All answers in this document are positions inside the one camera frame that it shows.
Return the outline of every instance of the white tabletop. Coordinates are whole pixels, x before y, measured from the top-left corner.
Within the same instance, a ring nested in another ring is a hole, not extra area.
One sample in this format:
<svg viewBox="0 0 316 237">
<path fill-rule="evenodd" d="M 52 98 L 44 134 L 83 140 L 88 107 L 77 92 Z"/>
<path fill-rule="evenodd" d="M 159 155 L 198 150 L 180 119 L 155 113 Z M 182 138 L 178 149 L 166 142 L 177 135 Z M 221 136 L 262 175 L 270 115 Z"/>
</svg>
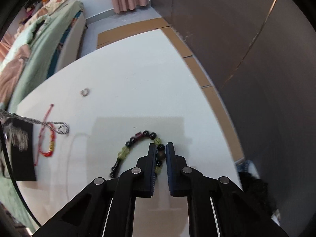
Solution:
<svg viewBox="0 0 316 237">
<path fill-rule="evenodd" d="M 89 88 L 86 97 L 80 91 Z M 161 30 L 96 50 L 57 72 L 29 94 L 17 114 L 67 122 L 52 157 L 39 159 L 37 182 L 19 182 L 40 223 L 45 223 L 96 177 L 109 179 L 117 153 L 135 133 L 156 132 L 176 154 L 208 177 L 228 176 L 240 186 L 227 142 L 203 92 Z M 34 155 L 39 126 L 34 127 Z M 43 150 L 48 149 L 49 131 Z M 136 165 L 150 140 L 137 144 L 121 166 Z M 166 164 L 154 197 L 137 198 L 133 236 L 189 236 L 186 198 L 170 196 Z"/>
</svg>

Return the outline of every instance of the gray wall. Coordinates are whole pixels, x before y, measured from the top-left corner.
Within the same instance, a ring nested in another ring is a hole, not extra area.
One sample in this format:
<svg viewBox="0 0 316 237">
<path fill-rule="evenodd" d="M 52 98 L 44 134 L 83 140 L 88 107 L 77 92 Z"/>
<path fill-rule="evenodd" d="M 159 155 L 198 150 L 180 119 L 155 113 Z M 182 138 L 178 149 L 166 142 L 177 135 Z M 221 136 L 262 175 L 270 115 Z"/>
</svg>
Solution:
<svg viewBox="0 0 316 237">
<path fill-rule="evenodd" d="M 220 91 L 245 155 L 266 180 L 282 228 L 298 236 L 316 211 L 316 33 L 277 0 L 257 41 Z"/>
<path fill-rule="evenodd" d="M 282 228 L 298 236 L 316 211 L 316 33 L 292 0 L 277 0 L 247 53 L 272 3 L 152 0 L 219 90 Z"/>
</svg>

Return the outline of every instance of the brown cardboard sheet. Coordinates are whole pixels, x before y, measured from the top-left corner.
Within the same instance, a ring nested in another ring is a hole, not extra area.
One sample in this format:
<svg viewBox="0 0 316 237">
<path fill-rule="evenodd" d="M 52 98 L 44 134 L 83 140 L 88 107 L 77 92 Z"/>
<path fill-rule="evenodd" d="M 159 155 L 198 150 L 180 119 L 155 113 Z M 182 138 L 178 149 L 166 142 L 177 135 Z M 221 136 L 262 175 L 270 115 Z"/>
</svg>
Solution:
<svg viewBox="0 0 316 237">
<path fill-rule="evenodd" d="M 177 34 L 173 31 L 172 28 L 166 27 L 162 29 L 162 32 L 169 38 L 170 42 L 173 46 L 178 50 L 179 54 L 184 57 L 192 56 L 192 52 L 186 46 L 186 44 L 177 36 Z"/>
<path fill-rule="evenodd" d="M 222 128 L 222 131 L 227 140 L 234 161 L 243 158 L 244 153 L 242 151 L 238 136 L 235 133 L 233 126 L 231 125 L 229 117 L 227 116 L 226 111 L 224 110 L 214 87 L 206 87 L 202 90 L 207 100 L 209 101 L 209 104 L 211 105 L 215 113 L 215 116 L 217 117 L 217 120 Z"/>
<path fill-rule="evenodd" d="M 188 65 L 189 69 L 191 70 L 193 76 L 197 80 L 200 87 L 211 84 L 207 79 L 206 75 L 204 74 L 204 72 L 202 71 L 202 69 L 200 68 L 199 64 L 196 62 L 195 58 L 193 58 L 192 56 L 187 57 L 184 58 L 184 61 Z"/>
<path fill-rule="evenodd" d="M 156 18 L 113 28 L 98 34 L 97 49 L 127 37 L 167 26 L 169 25 L 163 18 Z"/>
</svg>

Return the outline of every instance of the gray rope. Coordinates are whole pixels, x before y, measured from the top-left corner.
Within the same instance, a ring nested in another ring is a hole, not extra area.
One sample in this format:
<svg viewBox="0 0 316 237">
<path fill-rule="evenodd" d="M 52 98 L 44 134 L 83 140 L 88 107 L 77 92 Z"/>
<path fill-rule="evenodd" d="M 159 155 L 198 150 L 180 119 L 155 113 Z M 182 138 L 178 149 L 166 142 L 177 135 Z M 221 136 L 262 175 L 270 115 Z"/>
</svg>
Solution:
<svg viewBox="0 0 316 237">
<path fill-rule="evenodd" d="M 12 113 L 9 113 L 7 111 L 0 109 L 0 118 L 4 118 L 4 117 L 20 119 L 20 120 L 23 120 L 23 121 L 31 123 L 31 124 L 40 124 L 40 125 L 43 125 L 45 127 L 48 127 L 50 130 L 52 130 L 58 134 L 69 133 L 69 125 L 65 122 L 54 122 L 54 121 L 42 122 L 42 121 L 37 120 L 37 119 L 22 117 L 22 116 L 19 116 L 17 114 L 12 114 Z M 56 130 L 55 128 L 51 127 L 50 124 L 55 124 L 55 125 L 60 125 L 60 126 L 58 127 L 58 130 Z"/>
</svg>

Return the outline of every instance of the floor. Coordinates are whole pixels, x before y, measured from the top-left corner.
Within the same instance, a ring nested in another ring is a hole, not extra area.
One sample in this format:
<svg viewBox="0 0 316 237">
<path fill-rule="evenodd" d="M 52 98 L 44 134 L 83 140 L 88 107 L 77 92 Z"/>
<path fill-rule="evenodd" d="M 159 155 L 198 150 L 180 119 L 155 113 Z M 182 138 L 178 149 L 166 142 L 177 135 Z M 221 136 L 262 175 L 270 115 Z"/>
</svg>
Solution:
<svg viewBox="0 0 316 237">
<path fill-rule="evenodd" d="M 96 50 L 99 33 L 126 24 L 160 17 L 161 16 L 152 7 L 147 7 L 137 9 L 136 11 L 128 11 L 124 14 L 113 15 L 89 24 L 83 37 L 80 58 Z"/>
</svg>

